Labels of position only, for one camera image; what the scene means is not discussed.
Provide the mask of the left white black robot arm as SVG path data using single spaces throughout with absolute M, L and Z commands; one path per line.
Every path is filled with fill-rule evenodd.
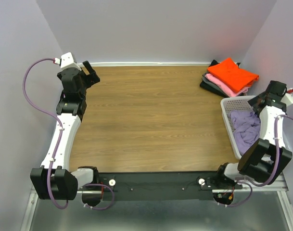
M 87 89 L 100 82 L 88 61 L 83 62 L 88 71 L 67 67 L 57 74 L 63 90 L 56 106 L 56 126 L 48 152 L 40 164 L 33 168 L 30 179 L 40 199 L 52 201 L 73 200 L 79 188 L 94 190 L 99 184 L 96 167 L 79 167 L 69 171 L 70 154 L 76 132 L 87 108 Z

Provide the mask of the purple t shirt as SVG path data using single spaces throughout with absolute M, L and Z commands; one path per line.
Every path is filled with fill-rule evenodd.
M 238 151 L 243 155 L 259 139 L 260 119 L 254 111 L 238 110 L 231 111 L 230 118 Z

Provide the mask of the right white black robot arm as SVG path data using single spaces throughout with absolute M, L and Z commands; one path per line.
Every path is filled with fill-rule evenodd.
M 236 180 L 246 180 L 256 187 L 271 185 L 292 159 L 283 140 L 283 120 L 287 107 L 293 104 L 291 90 L 279 81 L 270 81 L 266 90 L 251 98 L 248 104 L 260 120 L 259 138 L 236 164 L 222 164 L 214 175 L 214 184 L 226 188 Z

